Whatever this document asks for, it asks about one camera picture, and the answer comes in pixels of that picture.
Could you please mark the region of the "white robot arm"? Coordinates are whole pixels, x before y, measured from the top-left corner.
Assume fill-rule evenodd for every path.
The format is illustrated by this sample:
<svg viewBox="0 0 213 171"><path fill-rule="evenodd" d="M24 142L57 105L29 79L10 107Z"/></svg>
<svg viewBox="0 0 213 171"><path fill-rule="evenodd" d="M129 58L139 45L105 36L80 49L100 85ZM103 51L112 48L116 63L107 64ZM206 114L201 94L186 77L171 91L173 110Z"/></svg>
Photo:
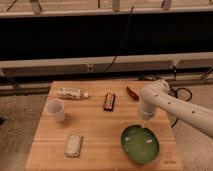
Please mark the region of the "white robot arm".
<svg viewBox="0 0 213 171"><path fill-rule="evenodd" d="M138 108L141 117L150 120L161 108L213 138L213 110L174 98L169 95L169 90L169 84L162 79L141 88Z"/></svg>

